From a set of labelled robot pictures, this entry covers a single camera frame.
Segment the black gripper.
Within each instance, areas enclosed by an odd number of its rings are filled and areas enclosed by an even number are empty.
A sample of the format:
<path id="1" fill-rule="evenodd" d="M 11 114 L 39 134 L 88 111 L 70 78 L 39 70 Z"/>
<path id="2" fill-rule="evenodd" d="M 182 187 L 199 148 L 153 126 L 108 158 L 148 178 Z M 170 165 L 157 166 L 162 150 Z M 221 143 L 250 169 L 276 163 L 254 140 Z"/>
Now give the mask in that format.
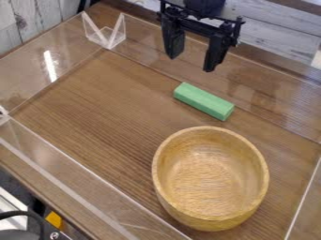
<path id="1" fill-rule="evenodd" d="M 174 59 L 185 51 L 185 30 L 210 38 L 203 70 L 213 72 L 223 62 L 230 45 L 237 46 L 242 16 L 226 11 L 227 0 L 159 0 L 166 54 Z"/>

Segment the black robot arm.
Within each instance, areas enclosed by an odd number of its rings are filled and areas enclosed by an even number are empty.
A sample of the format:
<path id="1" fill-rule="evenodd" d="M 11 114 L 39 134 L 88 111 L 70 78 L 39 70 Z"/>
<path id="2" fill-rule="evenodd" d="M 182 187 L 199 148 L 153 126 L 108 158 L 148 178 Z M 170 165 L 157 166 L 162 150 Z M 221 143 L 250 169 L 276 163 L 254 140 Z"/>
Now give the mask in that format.
<path id="1" fill-rule="evenodd" d="M 186 32 L 209 39 L 203 70 L 213 72 L 222 64 L 230 47 L 239 42 L 241 28 L 246 23 L 241 16 L 226 17 L 226 0 L 159 0 L 157 12 L 162 26 L 166 54 L 177 58 L 185 51 Z"/>

